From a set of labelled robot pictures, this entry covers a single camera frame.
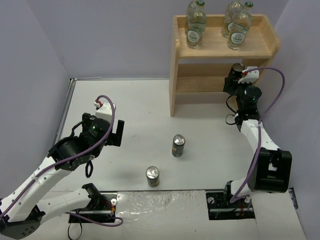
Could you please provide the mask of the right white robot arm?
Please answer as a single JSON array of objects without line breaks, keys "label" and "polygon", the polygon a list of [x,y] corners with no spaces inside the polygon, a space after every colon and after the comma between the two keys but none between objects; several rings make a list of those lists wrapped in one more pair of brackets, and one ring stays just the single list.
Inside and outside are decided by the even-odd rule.
[{"label": "right white robot arm", "polygon": [[224,79],[223,92],[234,97],[237,105],[233,115],[234,125],[253,150],[246,176],[227,185],[230,203],[249,197],[254,192],[285,193],[289,187],[292,154],[281,149],[270,138],[263,126],[267,111],[259,113],[258,110],[262,91],[254,82],[258,80],[260,71],[257,66],[235,63]]}]

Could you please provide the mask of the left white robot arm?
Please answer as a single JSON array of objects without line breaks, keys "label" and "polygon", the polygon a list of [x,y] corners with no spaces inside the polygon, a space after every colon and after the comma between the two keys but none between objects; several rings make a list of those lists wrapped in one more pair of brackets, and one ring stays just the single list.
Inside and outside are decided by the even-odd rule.
[{"label": "left white robot arm", "polygon": [[33,174],[0,200],[1,235],[21,240],[61,214],[96,212],[109,206],[93,183],[58,197],[44,199],[44,196],[81,165],[85,165],[85,174],[89,177],[93,172],[92,161],[100,155],[103,147],[121,145],[125,122],[119,120],[116,132],[112,132],[114,120],[110,113],[101,118],[89,113],[82,115],[82,120],[73,127],[75,130],[81,126],[81,133],[76,136],[72,132],[59,140]]}]

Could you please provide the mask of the clear soda bottle back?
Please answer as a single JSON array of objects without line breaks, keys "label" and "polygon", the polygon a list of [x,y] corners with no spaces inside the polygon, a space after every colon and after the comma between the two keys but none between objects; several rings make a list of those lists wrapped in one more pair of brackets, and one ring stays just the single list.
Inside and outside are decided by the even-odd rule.
[{"label": "clear soda bottle back", "polygon": [[221,27],[221,35],[224,38],[227,38],[229,36],[234,18],[243,10],[243,8],[244,5],[241,0],[233,0],[227,6],[223,19],[223,24]]}]

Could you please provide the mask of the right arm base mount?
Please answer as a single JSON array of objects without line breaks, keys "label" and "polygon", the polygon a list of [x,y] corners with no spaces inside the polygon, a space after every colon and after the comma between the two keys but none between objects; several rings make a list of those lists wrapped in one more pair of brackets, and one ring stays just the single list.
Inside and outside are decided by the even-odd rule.
[{"label": "right arm base mount", "polygon": [[240,199],[234,203],[226,198],[222,190],[206,191],[208,219],[210,221],[255,219],[250,200]]}]

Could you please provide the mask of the clear soda bottle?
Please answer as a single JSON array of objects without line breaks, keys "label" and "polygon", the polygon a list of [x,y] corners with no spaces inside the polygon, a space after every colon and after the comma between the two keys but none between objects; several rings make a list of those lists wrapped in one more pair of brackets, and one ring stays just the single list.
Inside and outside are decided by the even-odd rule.
[{"label": "clear soda bottle", "polygon": [[207,16],[204,12],[204,0],[192,0],[187,7],[184,32],[188,35],[188,31],[196,31],[201,35],[205,31]]},{"label": "clear soda bottle", "polygon": [[233,23],[228,35],[227,46],[230,49],[236,50],[239,49],[249,33],[249,30],[252,26],[253,17],[252,17],[252,8],[254,3],[247,1],[244,4],[243,10],[234,17]]},{"label": "clear soda bottle", "polygon": [[227,6],[223,19],[223,24],[221,27],[221,35],[224,38],[227,38],[229,36],[234,18],[243,10],[243,8],[244,5],[241,0],[233,0]]},{"label": "clear soda bottle", "polygon": [[207,25],[204,0],[192,0],[188,5],[184,32],[189,48],[198,48],[203,41],[203,35]]}]

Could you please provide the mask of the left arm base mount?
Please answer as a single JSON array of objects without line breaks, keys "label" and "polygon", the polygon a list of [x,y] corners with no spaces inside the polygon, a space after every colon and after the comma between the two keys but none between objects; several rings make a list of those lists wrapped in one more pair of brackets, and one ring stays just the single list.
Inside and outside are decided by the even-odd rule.
[{"label": "left arm base mount", "polygon": [[69,224],[97,222],[101,224],[114,224],[116,222],[116,205],[118,202],[118,194],[116,192],[102,192],[103,199],[94,208],[86,207],[80,210],[71,211],[73,214],[80,215],[86,219],[82,219],[73,215],[68,216]]}]

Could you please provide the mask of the clear soda bottle front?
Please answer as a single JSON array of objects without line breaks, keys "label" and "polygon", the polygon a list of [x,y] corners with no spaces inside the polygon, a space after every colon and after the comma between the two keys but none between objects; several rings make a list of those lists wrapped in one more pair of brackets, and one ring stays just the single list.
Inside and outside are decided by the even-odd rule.
[{"label": "clear soda bottle front", "polygon": [[188,5],[184,32],[189,48],[198,48],[203,41],[203,35],[207,25],[204,0],[192,0]]}]

